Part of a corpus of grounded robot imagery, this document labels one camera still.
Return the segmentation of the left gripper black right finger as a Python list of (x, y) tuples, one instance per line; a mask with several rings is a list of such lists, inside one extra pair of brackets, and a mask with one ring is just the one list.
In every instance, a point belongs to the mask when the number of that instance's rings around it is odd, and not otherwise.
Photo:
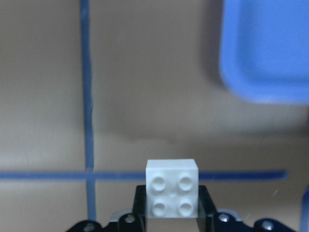
[(213, 231), (213, 216), (217, 209), (205, 186), (198, 187), (197, 226), (199, 232)]

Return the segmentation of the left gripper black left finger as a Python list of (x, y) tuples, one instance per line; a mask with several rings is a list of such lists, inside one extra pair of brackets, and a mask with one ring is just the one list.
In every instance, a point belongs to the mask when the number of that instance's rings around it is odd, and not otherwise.
[(138, 232), (145, 232), (147, 228), (147, 194), (146, 186), (136, 186), (132, 213), (135, 216)]

